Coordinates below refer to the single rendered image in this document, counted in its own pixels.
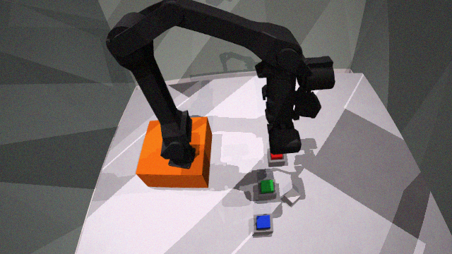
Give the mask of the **green button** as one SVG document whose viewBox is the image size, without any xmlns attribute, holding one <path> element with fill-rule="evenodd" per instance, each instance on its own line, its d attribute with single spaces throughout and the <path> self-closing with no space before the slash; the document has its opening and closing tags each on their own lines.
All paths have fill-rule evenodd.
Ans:
<svg viewBox="0 0 452 254">
<path fill-rule="evenodd" d="M 258 199 L 274 199 L 276 198 L 276 183 L 275 179 L 266 179 L 258 181 Z"/>
</svg>

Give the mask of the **red button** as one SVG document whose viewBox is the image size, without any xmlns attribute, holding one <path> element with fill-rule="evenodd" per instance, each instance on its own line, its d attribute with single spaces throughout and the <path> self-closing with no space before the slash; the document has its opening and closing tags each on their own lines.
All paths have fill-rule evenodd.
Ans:
<svg viewBox="0 0 452 254">
<path fill-rule="evenodd" d="M 268 167 L 277 167 L 285 165 L 285 156 L 284 154 L 272 155 L 270 153 L 270 148 L 268 148 Z"/>
</svg>

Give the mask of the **blue button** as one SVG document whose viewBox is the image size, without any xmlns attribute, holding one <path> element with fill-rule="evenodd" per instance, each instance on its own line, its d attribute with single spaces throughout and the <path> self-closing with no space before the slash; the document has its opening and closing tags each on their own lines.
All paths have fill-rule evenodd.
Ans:
<svg viewBox="0 0 452 254">
<path fill-rule="evenodd" d="M 254 234 L 273 233 L 273 213 L 254 214 Z"/>
</svg>

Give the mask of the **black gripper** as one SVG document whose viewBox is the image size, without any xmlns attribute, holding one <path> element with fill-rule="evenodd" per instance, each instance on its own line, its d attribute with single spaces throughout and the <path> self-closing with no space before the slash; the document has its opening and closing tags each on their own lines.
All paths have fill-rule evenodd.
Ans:
<svg viewBox="0 0 452 254">
<path fill-rule="evenodd" d="M 266 119 L 269 134 L 270 153 L 272 155 L 298 153 L 301 148 L 299 132 L 292 122 L 295 94 L 289 99 L 277 99 L 267 93 L 266 85 L 262 87 L 263 100 L 266 102 Z"/>
</svg>

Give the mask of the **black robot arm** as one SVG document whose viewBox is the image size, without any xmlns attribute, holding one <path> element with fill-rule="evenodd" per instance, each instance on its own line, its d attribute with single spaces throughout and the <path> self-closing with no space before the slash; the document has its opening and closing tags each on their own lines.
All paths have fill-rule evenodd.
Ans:
<svg viewBox="0 0 452 254">
<path fill-rule="evenodd" d="M 160 122 L 160 156 L 169 166 L 190 169 L 196 149 L 191 143 L 193 119 L 176 108 L 154 57 L 153 40 L 178 26 L 214 36 L 251 50 L 262 61 L 258 78 L 267 78 L 267 93 L 277 99 L 297 98 L 293 120 L 314 119 L 321 103 L 312 90 L 335 85 L 329 56 L 305 58 L 286 27 L 248 20 L 193 0 L 162 0 L 142 11 L 130 12 L 109 32 L 106 45 L 117 63 L 129 69 Z M 299 88 L 295 90 L 296 78 Z"/>
</svg>

